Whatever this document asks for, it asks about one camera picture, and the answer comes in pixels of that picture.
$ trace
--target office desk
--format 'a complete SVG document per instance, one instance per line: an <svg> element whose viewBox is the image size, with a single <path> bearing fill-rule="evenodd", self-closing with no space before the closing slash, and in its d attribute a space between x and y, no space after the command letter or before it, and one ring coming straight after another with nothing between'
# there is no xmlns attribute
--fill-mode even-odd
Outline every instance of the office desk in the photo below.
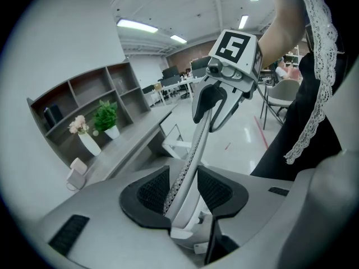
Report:
<svg viewBox="0 0 359 269"><path fill-rule="evenodd" d="M159 96L158 92L156 92L155 90L148 92L147 94L144 94L144 95L145 95L147 104L149 106L153 106L158 101L161 101L161 97Z"/></svg>
<svg viewBox="0 0 359 269"><path fill-rule="evenodd" d="M151 111L139 116L136 123L121 130L121 135L111 141L94 158L85 173L85 187L113 177L114 173L118 173L133 162L157 134L162 134L159 124L170 115L176 106L166 105L152 108Z"/></svg>
<svg viewBox="0 0 359 269"><path fill-rule="evenodd" d="M187 88L188 88L188 91L190 93L190 98L191 98L191 101L193 101L193 93L192 93L192 90L191 90L191 86L190 86L190 83L199 83L200 81L202 81L203 77L202 78L188 78L182 82L179 82L179 83L176 83L176 84L173 84L173 85L169 85L169 86L166 86L166 87L162 87L162 89L160 91L158 91L159 95L160 95L160 98L161 98L161 101L163 102L164 105L166 105L166 102L164 101L164 98L163 98L163 95L162 95L162 91L166 91L166 90L170 90L170 89L173 89L175 87L179 87L179 86L182 86L182 85L186 85Z"/></svg>

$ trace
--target white wall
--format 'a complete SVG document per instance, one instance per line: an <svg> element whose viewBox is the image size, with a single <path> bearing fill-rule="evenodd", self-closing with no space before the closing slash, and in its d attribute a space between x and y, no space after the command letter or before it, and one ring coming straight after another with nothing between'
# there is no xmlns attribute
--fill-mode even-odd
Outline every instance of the white wall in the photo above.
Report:
<svg viewBox="0 0 359 269"><path fill-rule="evenodd" d="M163 61L161 57L137 55L129 60L141 88L153 85L162 78L160 64L163 64Z"/></svg>
<svg viewBox="0 0 359 269"><path fill-rule="evenodd" d="M20 221L33 224L72 195L69 169L26 98L124 58L108 0L36 0L17 24L0 64L0 186Z"/></svg>
<svg viewBox="0 0 359 269"><path fill-rule="evenodd" d="M169 68L166 57L160 57L159 67L160 67L161 71Z"/></svg>

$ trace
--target green plant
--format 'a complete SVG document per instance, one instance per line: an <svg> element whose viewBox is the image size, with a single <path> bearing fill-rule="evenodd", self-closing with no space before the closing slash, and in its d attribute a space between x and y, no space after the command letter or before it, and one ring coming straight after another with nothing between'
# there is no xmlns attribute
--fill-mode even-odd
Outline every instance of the green plant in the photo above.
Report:
<svg viewBox="0 0 359 269"><path fill-rule="evenodd" d="M109 101L100 100L100 107L94 115L95 128L98 131L105 131L116 125L117 119L117 103L110 104Z"/></svg>

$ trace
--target white lace trim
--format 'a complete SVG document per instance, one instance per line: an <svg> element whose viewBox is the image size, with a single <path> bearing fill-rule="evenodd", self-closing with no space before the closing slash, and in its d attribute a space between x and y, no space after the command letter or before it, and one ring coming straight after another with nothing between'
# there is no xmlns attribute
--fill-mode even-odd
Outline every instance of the white lace trim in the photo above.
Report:
<svg viewBox="0 0 359 269"><path fill-rule="evenodd" d="M332 85L335 81L337 62L337 30L332 24L329 7L324 0L304 0L314 36L314 74L320 80L320 86L313 112L305 125L298 141L284 156L287 164L293 164L300 157L315 135L320 122L325 118L324 104L332 97Z"/></svg>

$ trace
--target white flower pot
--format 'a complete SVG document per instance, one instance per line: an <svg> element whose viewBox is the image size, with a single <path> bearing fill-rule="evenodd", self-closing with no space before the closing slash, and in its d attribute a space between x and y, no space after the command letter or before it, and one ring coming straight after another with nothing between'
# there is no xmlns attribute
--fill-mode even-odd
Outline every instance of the white flower pot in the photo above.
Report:
<svg viewBox="0 0 359 269"><path fill-rule="evenodd" d="M88 133L79 134L79 138L90 153L94 156L98 156L100 154L100 147Z"/></svg>
<svg viewBox="0 0 359 269"><path fill-rule="evenodd" d="M116 125L114 125L112 128L106 129L105 133L113 140L119 137L119 131Z"/></svg>

